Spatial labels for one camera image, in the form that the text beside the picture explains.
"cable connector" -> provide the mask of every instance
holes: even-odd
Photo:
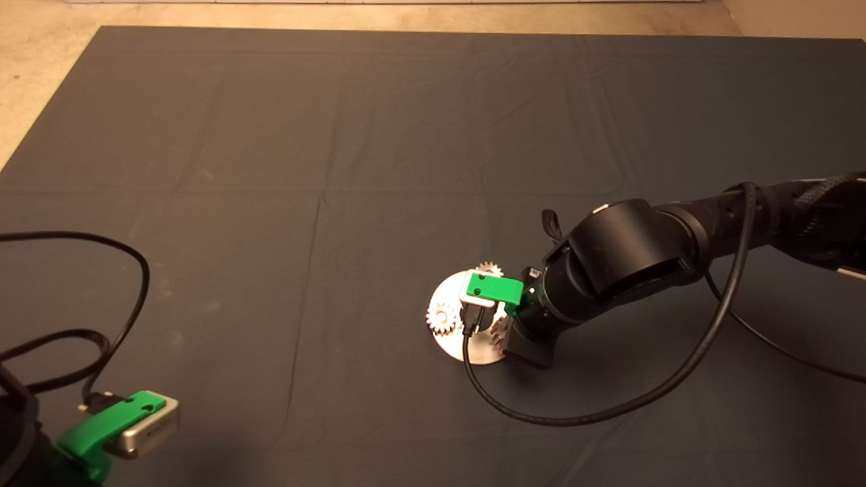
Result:
[[[490,327],[495,307],[486,308],[477,304],[465,302],[460,310],[460,319],[463,321],[463,334],[472,336],[476,332],[484,331]]]
[[[105,391],[104,393],[90,393],[86,398],[84,398],[84,404],[78,405],[78,410],[86,412],[87,414],[98,414],[115,404],[125,401],[125,397],[116,395],[109,391]]]

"black strap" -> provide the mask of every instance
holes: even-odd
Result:
[[[562,240],[562,230],[559,228],[559,216],[557,216],[556,211],[542,210],[541,226],[547,236],[553,239],[554,244],[558,244]]]

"dark gray cloth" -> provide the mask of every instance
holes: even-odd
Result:
[[[97,387],[176,397],[183,429],[108,484],[862,485],[866,388],[733,324],[664,399],[554,430],[483,403],[423,316],[452,272],[537,265],[546,207],[570,228],[622,198],[862,170],[864,87],[853,40],[103,28],[0,173],[0,231],[98,232],[151,262]],[[114,335],[139,278],[87,243],[6,244],[0,269],[3,347]],[[864,290],[759,249],[736,307],[866,373]],[[589,412],[672,373],[713,309],[672,289],[563,335],[552,370],[479,375],[526,412]],[[42,396],[50,434],[76,401]]]

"green gripper attachment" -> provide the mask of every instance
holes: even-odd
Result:
[[[63,433],[57,445],[87,472],[91,480],[101,484],[108,477],[112,464],[102,446],[164,406],[165,399],[147,391],[138,391],[126,401],[81,421]]]

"metal gear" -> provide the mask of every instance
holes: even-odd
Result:
[[[502,272],[502,269],[500,269],[498,265],[489,261],[478,264],[478,266],[475,267],[475,270],[480,270],[481,272],[489,272],[490,274],[498,277],[502,277],[505,275],[505,273]]]
[[[508,316],[496,320],[490,327],[490,343],[502,353],[502,345],[505,343],[505,335],[508,333]]]
[[[458,314],[448,304],[438,303],[427,308],[427,326],[434,334],[449,334],[457,328]]]

